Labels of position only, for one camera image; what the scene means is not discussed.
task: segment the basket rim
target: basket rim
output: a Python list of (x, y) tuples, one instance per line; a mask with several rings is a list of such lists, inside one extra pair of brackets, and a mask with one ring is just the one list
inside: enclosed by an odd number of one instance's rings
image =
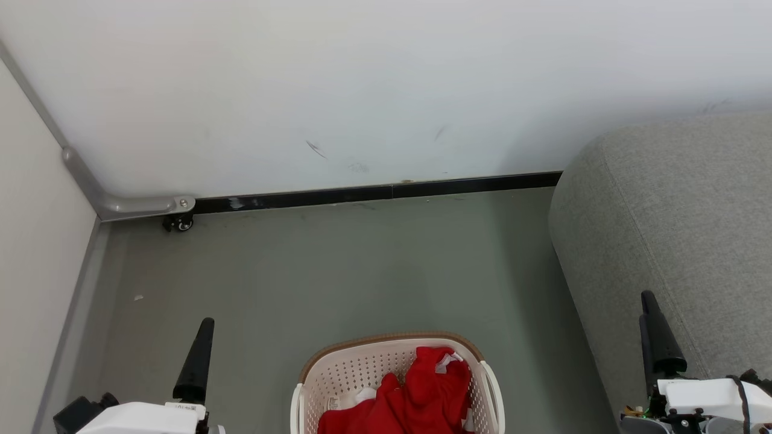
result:
[(300, 384), (306, 384), (306, 378), (311, 368), (324, 356), (334, 353), (335, 351), (345, 350), (347, 348), (358, 347), (360, 345), (377, 344), (379, 342), (389, 341), (402, 341), (404, 339), (447, 339), (449, 341), (455, 341), (463, 345), (468, 349), (478, 362), (484, 361), (483, 353), (471, 342), (469, 339), (461, 336), (460, 334), (451, 333), (449, 331), (409, 331), (403, 333), (386, 333), (376, 334), (374, 336), (360, 337), (358, 339), (352, 339), (350, 341), (340, 342), (338, 344), (332, 344), (321, 350), (317, 351), (303, 366), (303, 370), (300, 372)]

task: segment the gray fabric upholstery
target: gray fabric upholstery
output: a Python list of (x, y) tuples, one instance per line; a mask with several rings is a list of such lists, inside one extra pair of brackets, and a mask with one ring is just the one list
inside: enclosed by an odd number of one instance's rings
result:
[(700, 378), (772, 378), (772, 114), (626, 127), (563, 173), (550, 232), (609, 402), (645, 405), (653, 290)]

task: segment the red clothing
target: red clothing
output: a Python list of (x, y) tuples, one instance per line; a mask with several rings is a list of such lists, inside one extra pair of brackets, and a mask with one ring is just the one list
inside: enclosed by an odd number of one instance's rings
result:
[(460, 434), (471, 373), (465, 361), (448, 363), (449, 354), (450, 348), (417, 348), (404, 388), (387, 374), (375, 399), (322, 414), (317, 434)]

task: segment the laundry basket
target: laundry basket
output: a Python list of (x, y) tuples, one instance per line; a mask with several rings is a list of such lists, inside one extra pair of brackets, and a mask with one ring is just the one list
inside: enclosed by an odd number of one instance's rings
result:
[(362, 388), (378, 388), (394, 372), (404, 384), (417, 347), (450, 347), (469, 364), (469, 398), (476, 434), (504, 434), (504, 405), (496, 376), (479, 350), (445, 332), (384, 334), (324, 348), (303, 368), (290, 406), (291, 434), (317, 434), (319, 418), (331, 408), (354, 406)]

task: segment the black caster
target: black caster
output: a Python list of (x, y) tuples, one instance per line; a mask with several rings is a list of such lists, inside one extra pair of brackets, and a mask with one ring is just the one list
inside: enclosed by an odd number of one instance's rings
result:
[(161, 224), (166, 229), (166, 232), (171, 232), (172, 229), (177, 229), (178, 232), (188, 231), (193, 227), (193, 213), (186, 212), (185, 214), (167, 215)]

